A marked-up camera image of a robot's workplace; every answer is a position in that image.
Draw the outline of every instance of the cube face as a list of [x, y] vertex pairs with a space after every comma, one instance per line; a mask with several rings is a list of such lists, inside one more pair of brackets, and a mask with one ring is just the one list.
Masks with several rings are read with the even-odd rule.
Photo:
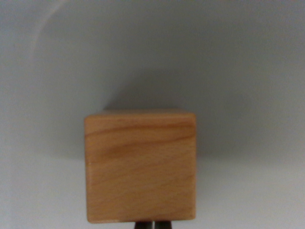
[[91, 223], [195, 217], [195, 115], [110, 111], [85, 119]]

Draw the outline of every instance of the wood grain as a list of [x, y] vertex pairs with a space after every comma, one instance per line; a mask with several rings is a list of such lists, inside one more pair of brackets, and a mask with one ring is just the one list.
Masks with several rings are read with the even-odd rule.
[[195, 115], [107, 111], [85, 118], [91, 223], [195, 217]]

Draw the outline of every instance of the white background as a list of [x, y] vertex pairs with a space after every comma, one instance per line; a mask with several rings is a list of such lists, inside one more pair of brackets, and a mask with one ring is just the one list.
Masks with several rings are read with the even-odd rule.
[[83, 118], [197, 115], [197, 217], [305, 228], [304, 1], [0, 1], [0, 228], [86, 220]]

